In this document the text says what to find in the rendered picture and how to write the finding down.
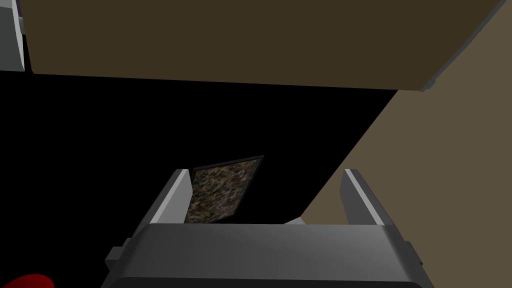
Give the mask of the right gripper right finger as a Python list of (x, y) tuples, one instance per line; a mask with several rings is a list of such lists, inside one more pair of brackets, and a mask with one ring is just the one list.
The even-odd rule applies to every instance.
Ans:
[(350, 225), (385, 224), (351, 169), (343, 170), (339, 194)]

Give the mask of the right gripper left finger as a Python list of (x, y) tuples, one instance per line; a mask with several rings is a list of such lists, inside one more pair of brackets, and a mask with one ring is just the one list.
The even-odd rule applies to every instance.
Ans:
[(183, 224), (193, 195), (188, 169), (181, 169), (156, 210), (150, 224)]

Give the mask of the red rounded object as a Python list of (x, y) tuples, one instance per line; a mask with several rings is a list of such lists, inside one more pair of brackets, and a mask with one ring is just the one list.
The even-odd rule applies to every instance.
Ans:
[(8, 282), (2, 288), (55, 288), (55, 285), (45, 275), (28, 274)]

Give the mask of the framed mottled wall picture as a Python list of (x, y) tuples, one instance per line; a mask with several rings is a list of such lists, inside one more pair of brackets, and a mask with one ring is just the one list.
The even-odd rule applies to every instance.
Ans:
[(232, 217), (250, 187), (263, 155), (192, 169), (186, 224), (210, 224)]

